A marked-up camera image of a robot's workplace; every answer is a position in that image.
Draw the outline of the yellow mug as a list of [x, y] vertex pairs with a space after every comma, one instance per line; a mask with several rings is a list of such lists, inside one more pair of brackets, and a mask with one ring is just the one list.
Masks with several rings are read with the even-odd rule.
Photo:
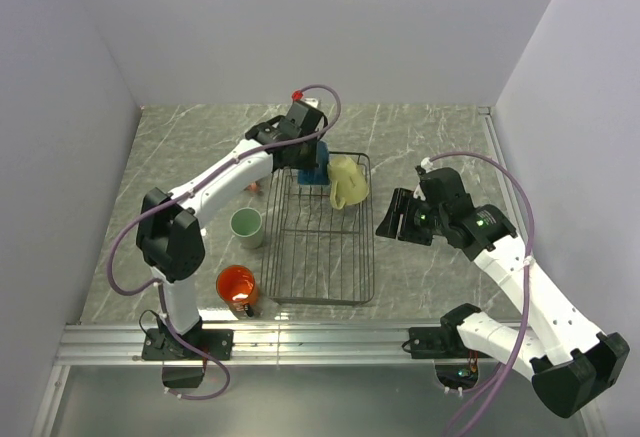
[[361, 167], [348, 155], [335, 154], [327, 165], [329, 201], [336, 210], [358, 205], [369, 195], [369, 184]]

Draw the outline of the blue mug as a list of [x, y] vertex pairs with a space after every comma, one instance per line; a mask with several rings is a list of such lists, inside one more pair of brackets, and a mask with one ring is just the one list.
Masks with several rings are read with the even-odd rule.
[[329, 150], [325, 142], [320, 141], [316, 146], [316, 161], [313, 169], [299, 170], [297, 183], [299, 185], [328, 186], [330, 179], [328, 175]]

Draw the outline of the black wire dish rack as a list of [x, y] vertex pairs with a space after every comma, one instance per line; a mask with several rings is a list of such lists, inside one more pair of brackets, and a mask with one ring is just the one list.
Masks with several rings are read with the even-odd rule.
[[372, 198], [342, 210], [330, 188], [272, 175], [260, 288], [279, 304], [364, 305], [375, 293]]

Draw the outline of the pale green cup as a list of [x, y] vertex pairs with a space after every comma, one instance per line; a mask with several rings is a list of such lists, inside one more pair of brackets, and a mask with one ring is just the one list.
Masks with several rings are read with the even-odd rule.
[[263, 243], [262, 216], [254, 208], [245, 207], [235, 211], [230, 218], [230, 228], [242, 248], [257, 249]]

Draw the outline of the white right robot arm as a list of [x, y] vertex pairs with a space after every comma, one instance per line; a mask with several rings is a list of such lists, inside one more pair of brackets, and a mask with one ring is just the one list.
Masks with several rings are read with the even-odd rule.
[[418, 186], [397, 188], [379, 237], [429, 246], [442, 237], [488, 275], [525, 318], [519, 332], [471, 304], [442, 317], [445, 352], [486, 354], [532, 383], [555, 415], [569, 418], [619, 378], [630, 347], [585, 317], [526, 253], [523, 238], [496, 206], [475, 206], [449, 167], [416, 169]]

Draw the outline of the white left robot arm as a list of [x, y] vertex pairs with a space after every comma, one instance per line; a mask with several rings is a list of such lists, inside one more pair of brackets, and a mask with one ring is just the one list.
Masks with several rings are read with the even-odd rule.
[[138, 225], [136, 246], [159, 286], [162, 315], [159, 331], [177, 358], [195, 358], [204, 348], [202, 318], [192, 276], [206, 256], [201, 230], [250, 183], [282, 168], [316, 166], [319, 139], [285, 146], [328, 125], [317, 107], [297, 100], [284, 115], [251, 127], [223, 159], [190, 181], [166, 193], [149, 191], [143, 213], [160, 206]]

